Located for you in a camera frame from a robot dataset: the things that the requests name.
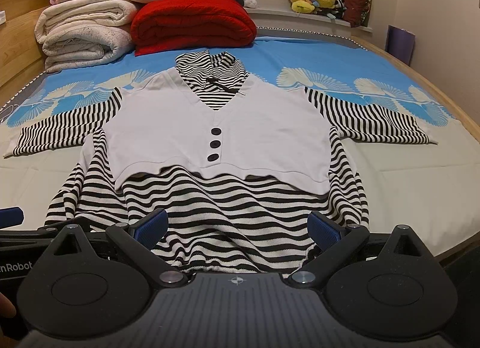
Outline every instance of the blue bed sheet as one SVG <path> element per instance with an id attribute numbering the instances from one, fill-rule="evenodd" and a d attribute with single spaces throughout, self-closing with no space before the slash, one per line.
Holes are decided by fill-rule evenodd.
<path id="1" fill-rule="evenodd" d="M 114 87 L 132 89 L 145 78 L 175 65 L 177 50 L 135 57 L 126 54 L 107 65 L 64 70 L 50 75 L 42 88 L 8 118 L 8 127 L 21 126 L 44 111 L 58 114 L 99 103 Z M 319 40 L 257 38 L 252 46 L 210 49 L 228 51 L 246 69 L 279 88 L 308 86 L 357 104 L 379 104 L 407 110 L 434 126 L 446 126 L 447 110 L 384 58 L 360 48 Z"/>

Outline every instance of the finger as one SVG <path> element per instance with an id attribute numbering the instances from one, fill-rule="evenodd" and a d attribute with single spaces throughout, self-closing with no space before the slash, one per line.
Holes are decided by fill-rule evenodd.
<path id="1" fill-rule="evenodd" d="M 15 317 L 17 310 L 15 306 L 10 302 L 10 300 L 0 293 L 0 316 L 5 318 Z"/>

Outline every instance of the crosshair logo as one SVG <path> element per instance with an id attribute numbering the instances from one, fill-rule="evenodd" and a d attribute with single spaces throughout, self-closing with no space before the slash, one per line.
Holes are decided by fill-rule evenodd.
<path id="1" fill-rule="evenodd" d="M 231 278 L 231 279 L 229 280 L 229 282 L 232 282 L 233 284 L 235 284 L 235 285 L 238 286 L 239 284 L 242 284 L 243 282 L 246 282 L 246 280 L 240 278 L 240 276 L 235 276 L 234 278 Z"/>

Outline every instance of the blue gripper pad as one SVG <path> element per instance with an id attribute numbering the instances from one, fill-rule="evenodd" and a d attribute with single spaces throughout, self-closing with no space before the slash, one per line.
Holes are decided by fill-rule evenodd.
<path id="1" fill-rule="evenodd" d="M 308 235 L 325 252 L 345 237 L 345 228 L 328 219 L 318 211 L 312 211 L 307 218 Z"/>
<path id="2" fill-rule="evenodd" d="M 133 236 L 144 247 L 152 250 L 157 242 L 167 233 L 169 228 L 169 217 L 164 209 L 155 209 L 138 222 L 130 226 Z"/>
<path id="3" fill-rule="evenodd" d="M 9 207 L 0 209 L 0 229 L 21 225 L 23 222 L 23 211 L 20 207 Z"/>

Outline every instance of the red folded blanket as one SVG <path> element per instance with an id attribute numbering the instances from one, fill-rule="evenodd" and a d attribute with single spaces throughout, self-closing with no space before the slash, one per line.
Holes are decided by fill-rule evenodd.
<path id="1" fill-rule="evenodd" d="M 253 42 L 255 23 L 235 0 L 158 0 L 131 23 L 136 56 L 187 47 L 241 47 Z"/>

